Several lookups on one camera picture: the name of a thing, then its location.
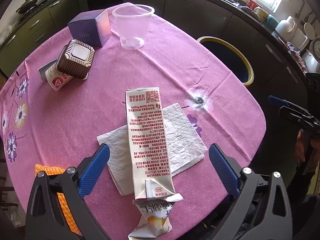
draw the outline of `yellow flower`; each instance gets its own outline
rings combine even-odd
[[[13,126],[16,130],[22,129],[22,127],[26,123],[27,114],[28,114],[27,104],[25,102],[21,102],[14,116],[15,121]]]

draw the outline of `purple box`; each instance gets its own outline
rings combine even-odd
[[[107,9],[79,13],[68,27],[74,39],[92,47],[103,47],[111,36]]]

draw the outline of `orange textured object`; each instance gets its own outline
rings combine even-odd
[[[63,169],[61,167],[49,167],[49,166],[43,166],[40,164],[35,165],[35,176],[39,171],[45,171],[47,175],[57,175],[64,173],[66,169]],[[71,211],[69,209],[69,206],[67,204],[66,198],[64,197],[63,193],[57,193],[58,199],[60,202],[61,209],[63,211],[64,217],[66,218],[66,221],[70,227],[70,230],[78,235],[81,235],[79,228],[73,219],[73,216],[71,214]]]

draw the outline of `red container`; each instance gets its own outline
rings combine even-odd
[[[256,3],[254,0],[248,0],[248,1],[247,1],[247,6],[248,6],[251,10],[253,10],[254,8],[256,8],[256,7],[258,7],[258,6],[260,6],[260,8],[262,8],[262,6],[261,6],[260,4],[258,4],[258,3]]]

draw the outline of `metal screw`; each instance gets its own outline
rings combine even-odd
[[[67,168],[67,173],[68,174],[72,174],[76,171],[76,168],[75,167],[70,167],[70,168]]]
[[[275,171],[275,172],[273,173],[273,176],[275,176],[276,178],[280,178],[280,177],[281,177],[281,174],[280,174],[280,172]]]
[[[250,174],[250,173],[252,172],[252,170],[251,170],[250,168],[248,168],[248,167],[245,167],[245,168],[243,168],[242,170],[243,170],[243,172],[244,172],[245,174]]]
[[[43,176],[44,176],[44,171],[39,171],[37,176],[38,176],[39,178],[43,177]]]

